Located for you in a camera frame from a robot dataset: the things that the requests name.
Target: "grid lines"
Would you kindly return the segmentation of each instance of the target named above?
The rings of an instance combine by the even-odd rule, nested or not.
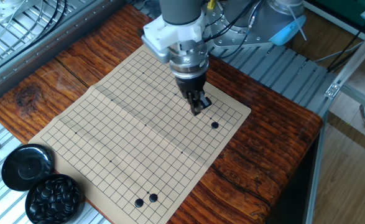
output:
[[[42,140],[138,224],[158,223],[242,116],[207,95],[193,117],[169,68],[141,51]]]

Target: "wire rack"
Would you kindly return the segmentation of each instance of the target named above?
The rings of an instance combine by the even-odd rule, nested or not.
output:
[[[28,47],[43,32],[44,27],[50,22],[57,8],[58,12],[50,25],[56,24],[65,6],[65,1],[61,1],[58,7],[56,0],[30,1],[35,1],[35,4],[13,18],[8,26],[7,22],[0,22],[0,61],[10,56],[16,50]],[[78,4],[74,4],[75,2],[77,0],[72,2],[67,1],[65,16],[78,7]],[[78,2],[84,4],[86,1],[78,0]]]

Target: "wooden table surface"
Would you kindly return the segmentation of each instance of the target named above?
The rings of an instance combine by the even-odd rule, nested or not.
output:
[[[0,98],[0,123],[27,143],[142,45],[150,19],[128,5]],[[264,223],[322,119],[223,61],[208,82],[252,109],[170,223]]]

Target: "wooden floor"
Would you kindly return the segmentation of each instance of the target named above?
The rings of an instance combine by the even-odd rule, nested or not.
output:
[[[306,12],[305,33],[292,48],[312,60],[340,51],[353,37],[334,24]],[[327,67],[331,60],[321,63]],[[365,78],[365,62],[352,80]],[[365,94],[365,81],[351,82]],[[365,223],[365,125],[359,103],[341,93],[330,108],[314,224]]]

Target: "black lid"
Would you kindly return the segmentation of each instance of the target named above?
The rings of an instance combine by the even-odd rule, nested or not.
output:
[[[39,144],[26,144],[7,156],[1,176],[10,189],[26,191],[52,171],[53,158],[50,151]]]

